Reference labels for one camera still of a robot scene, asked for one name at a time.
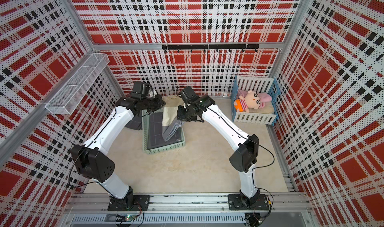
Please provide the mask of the green perforated plastic basket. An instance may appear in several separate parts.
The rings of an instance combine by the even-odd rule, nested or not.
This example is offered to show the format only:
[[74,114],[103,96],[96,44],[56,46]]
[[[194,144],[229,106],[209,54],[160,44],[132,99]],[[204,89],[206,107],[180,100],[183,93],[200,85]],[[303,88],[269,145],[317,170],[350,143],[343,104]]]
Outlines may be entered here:
[[[148,141],[149,141],[149,118],[150,118],[150,115],[151,115],[151,114],[158,113],[158,112],[163,112],[163,109],[157,110],[157,111],[152,112],[152,113],[148,113],[146,110],[143,110],[143,111],[142,111],[142,122],[143,122],[143,151],[144,151],[146,154],[149,154],[149,155],[157,154],[157,153],[164,152],[164,151],[169,151],[169,150],[172,150],[172,149],[177,149],[177,148],[180,148],[180,147],[184,147],[185,144],[186,144],[186,139],[185,139],[185,140],[182,141],[181,143],[171,144],[171,145],[168,145],[168,146],[165,146],[165,147],[161,147],[161,148],[158,148],[158,149],[152,149],[152,150],[149,150],[149,149],[148,149]],[[183,134],[183,137],[185,138],[185,134],[184,134],[184,130],[183,130],[183,128],[182,128],[182,134]]]

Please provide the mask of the beige and grey pillowcase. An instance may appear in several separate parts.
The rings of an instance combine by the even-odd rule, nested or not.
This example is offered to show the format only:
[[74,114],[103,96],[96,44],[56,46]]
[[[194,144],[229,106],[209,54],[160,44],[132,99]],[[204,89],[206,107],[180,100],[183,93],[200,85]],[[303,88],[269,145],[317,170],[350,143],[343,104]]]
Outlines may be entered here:
[[163,107],[162,137],[165,141],[169,141],[184,124],[184,121],[177,119],[177,114],[179,106],[184,107],[185,103],[178,95],[165,96],[163,101],[166,104]]

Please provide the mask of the dark grey checked pillowcase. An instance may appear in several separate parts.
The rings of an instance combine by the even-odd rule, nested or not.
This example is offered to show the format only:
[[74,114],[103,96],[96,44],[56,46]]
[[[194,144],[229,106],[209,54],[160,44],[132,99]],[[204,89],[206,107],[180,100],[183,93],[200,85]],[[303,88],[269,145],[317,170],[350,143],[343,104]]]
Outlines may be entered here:
[[143,129],[142,114],[135,115],[133,119],[130,120],[125,125],[125,128],[137,130],[137,131],[142,130]]
[[176,117],[163,123],[163,112],[150,115],[148,149],[158,149],[185,140],[182,134],[183,121]]

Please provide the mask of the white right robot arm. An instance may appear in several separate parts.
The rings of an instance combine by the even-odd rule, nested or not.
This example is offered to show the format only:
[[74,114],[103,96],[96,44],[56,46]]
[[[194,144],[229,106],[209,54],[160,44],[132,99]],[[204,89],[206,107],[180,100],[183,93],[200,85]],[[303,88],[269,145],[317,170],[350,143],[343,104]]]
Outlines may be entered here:
[[248,135],[238,128],[208,95],[191,97],[179,94],[185,103],[179,106],[177,118],[185,122],[208,122],[229,143],[234,153],[230,163],[239,172],[243,199],[253,202],[260,191],[255,187],[253,168],[256,167],[259,154],[259,139],[256,135]]

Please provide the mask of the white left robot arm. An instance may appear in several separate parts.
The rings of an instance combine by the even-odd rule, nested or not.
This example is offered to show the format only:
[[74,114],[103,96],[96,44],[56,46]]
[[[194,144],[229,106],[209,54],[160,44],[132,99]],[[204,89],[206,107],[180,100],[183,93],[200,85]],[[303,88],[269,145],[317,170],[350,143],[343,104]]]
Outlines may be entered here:
[[101,127],[82,145],[73,145],[73,169],[101,185],[114,199],[125,199],[130,187],[115,174],[115,163],[108,157],[108,152],[117,136],[135,116],[143,110],[149,113],[157,111],[165,104],[161,95],[120,98]]

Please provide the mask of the blue white toy crib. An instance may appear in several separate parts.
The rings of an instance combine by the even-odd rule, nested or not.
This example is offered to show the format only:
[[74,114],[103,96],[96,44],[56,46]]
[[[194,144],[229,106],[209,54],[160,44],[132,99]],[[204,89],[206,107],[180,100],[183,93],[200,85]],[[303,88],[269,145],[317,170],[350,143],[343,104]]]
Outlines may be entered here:
[[[249,108],[247,112],[241,107],[240,96],[245,97],[248,91],[256,93],[261,103],[257,108]],[[274,126],[280,118],[276,107],[280,94],[280,88],[274,78],[235,76],[231,92],[233,122]]]

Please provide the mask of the small green circuit board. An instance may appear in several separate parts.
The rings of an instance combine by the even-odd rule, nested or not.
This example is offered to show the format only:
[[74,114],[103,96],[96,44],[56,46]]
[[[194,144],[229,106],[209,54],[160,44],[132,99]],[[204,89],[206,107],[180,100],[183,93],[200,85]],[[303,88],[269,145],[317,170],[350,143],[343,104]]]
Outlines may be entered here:
[[136,215],[116,215],[116,222],[133,222],[136,219]]

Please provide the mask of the black wall hook rail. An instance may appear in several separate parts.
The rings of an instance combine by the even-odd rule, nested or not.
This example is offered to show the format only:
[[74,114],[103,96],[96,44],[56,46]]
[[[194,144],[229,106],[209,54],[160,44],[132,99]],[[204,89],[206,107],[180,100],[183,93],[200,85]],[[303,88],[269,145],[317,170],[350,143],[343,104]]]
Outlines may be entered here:
[[260,44],[183,44],[162,45],[163,50],[258,50]]

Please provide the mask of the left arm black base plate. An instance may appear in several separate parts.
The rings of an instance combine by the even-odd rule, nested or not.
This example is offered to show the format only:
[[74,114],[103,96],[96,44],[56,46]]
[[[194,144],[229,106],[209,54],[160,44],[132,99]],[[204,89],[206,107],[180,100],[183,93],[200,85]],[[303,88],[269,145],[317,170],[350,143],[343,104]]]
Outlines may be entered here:
[[128,195],[124,199],[110,196],[108,211],[147,211],[150,203],[150,195]]

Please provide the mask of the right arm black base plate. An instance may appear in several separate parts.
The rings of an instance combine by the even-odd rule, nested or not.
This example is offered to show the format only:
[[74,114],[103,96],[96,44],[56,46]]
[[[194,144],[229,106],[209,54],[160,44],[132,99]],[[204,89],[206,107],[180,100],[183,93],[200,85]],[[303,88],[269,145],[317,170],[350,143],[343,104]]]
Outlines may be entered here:
[[228,195],[229,209],[231,211],[267,211],[270,209],[268,198],[264,194],[256,194],[252,198],[240,194]]

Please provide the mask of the aluminium front rail frame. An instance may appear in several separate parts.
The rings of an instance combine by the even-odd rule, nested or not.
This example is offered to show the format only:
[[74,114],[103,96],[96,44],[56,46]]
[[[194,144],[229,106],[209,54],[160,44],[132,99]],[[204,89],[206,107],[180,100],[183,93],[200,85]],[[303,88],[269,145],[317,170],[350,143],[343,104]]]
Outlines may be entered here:
[[[106,194],[76,194],[66,207],[60,227],[259,226],[318,227],[304,193],[266,194],[267,211],[231,211],[232,193],[151,193],[147,211],[108,211]],[[136,215],[133,222],[116,222],[116,215]]]

